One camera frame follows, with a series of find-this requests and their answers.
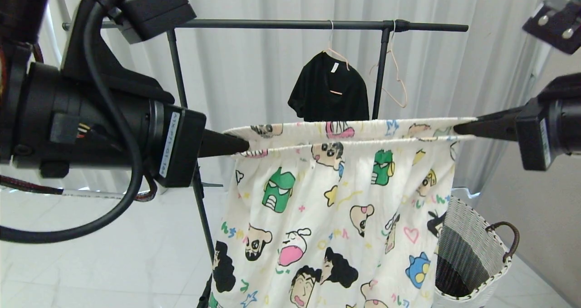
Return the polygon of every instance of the clothes hanger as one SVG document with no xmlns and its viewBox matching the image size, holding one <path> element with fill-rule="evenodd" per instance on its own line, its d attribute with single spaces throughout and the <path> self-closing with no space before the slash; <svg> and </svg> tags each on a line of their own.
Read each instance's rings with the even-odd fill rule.
<svg viewBox="0 0 581 308">
<path fill-rule="evenodd" d="M 405 106 L 407 106 L 407 89 L 405 89 L 405 83 L 403 82 L 403 80 L 400 79 L 399 77 L 399 66 L 398 66 L 398 61 L 396 60 L 396 56 L 394 54 L 394 37 L 396 35 L 396 21 L 394 20 L 394 31 L 392 32 L 391 35 L 391 39 L 389 41 L 389 46 L 388 46 L 388 54 L 392 55 L 392 60 L 394 62 L 394 65 L 396 66 L 396 81 L 398 81 L 398 83 L 401 83 L 401 87 L 403 88 L 403 93 L 405 96 L 404 99 L 404 103 L 401 104 L 397 99 L 395 99 L 395 97 L 389 92 L 387 91 L 383 86 L 381 87 L 381 89 L 383 91 L 385 91 L 393 100 L 394 102 L 396 102 L 401 108 L 405 108 Z M 373 68 L 375 68 L 376 66 L 378 66 L 379 63 L 373 64 L 373 66 L 369 69 L 369 76 L 371 76 L 371 72 L 373 70 Z"/>
<path fill-rule="evenodd" d="M 324 50 L 324 52 L 331 52 L 331 53 L 337 55 L 342 60 L 344 60 L 345 65 L 347 66 L 347 71 L 349 71 L 349 61 L 347 60 L 347 58 L 345 58 L 343 55 L 339 54 L 338 52 L 335 52 L 331 47 L 331 44 L 333 43 L 333 31 L 335 30 L 335 25 L 333 24 L 332 20 L 329 20 L 329 21 L 330 21 L 329 47 L 326 50 Z"/>
</svg>

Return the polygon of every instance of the marble floor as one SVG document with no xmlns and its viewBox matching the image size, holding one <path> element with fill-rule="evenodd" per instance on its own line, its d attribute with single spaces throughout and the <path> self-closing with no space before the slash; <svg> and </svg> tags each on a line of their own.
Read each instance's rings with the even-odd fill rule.
<svg viewBox="0 0 581 308">
<path fill-rule="evenodd" d="M 206 189 L 218 230 L 221 188 Z M 0 220 L 26 230 L 87 223 L 116 202 L 0 191 Z M 61 244 L 0 244 L 2 308 L 193 308 L 210 275 L 191 190 L 135 203 L 103 230 Z M 518 258 L 491 308 L 571 308 Z"/>
</svg>

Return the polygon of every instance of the laundry basket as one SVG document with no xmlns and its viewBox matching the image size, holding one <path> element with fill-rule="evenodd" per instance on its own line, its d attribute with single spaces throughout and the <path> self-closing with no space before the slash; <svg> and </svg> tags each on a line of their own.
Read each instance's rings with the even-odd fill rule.
<svg viewBox="0 0 581 308">
<path fill-rule="evenodd" d="M 510 250 L 494 232 L 501 225 L 514 231 Z M 473 208 L 452 197 L 438 242 L 432 308 L 483 308 L 510 268 L 519 238 L 514 225 L 489 225 Z"/>
</svg>

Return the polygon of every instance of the white patterned fabric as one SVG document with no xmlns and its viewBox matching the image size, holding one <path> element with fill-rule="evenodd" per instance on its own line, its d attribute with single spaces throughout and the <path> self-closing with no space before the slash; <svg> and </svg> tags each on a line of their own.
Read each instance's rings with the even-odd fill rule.
<svg viewBox="0 0 581 308">
<path fill-rule="evenodd" d="M 452 126 L 471 120 L 229 130 L 251 147 L 235 155 L 210 307 L 429 308 L 456 146 L 472 138 Z"/>
</svg>

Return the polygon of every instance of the robotic arm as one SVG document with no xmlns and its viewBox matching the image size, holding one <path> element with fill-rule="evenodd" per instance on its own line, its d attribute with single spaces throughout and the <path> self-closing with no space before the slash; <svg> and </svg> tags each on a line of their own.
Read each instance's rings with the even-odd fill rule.
<svg viewBox="0 0 581 308">
<path fill-rule="evenodd" d="M 81 0 L 60 68 L 32 62 L 48 0 L 0 0 L 0 163 L 62 178 L 71 166 L 131 167 L 129 188 L 109 213 L 63 231 L 0 227 L 0 240 L 41 244 L 75 239 L 119 217 L 143 175 L 190 186 L 198 157 L 231 155 L 249 144 L 205 129 L 202 113 L 174 106 L 151 77 L 119 64 L 100 37 L 104 17 L 139 43 L 196 17 L 187 0 Z M 572 54 L 581 44 L 581 0 L 546 0 L 523 27 Z M 525 169 L 581 151 L 581 73 L 550 83 L 525 106 L 456 126 L 460 134 L 519 142 Z"/>
</svg>

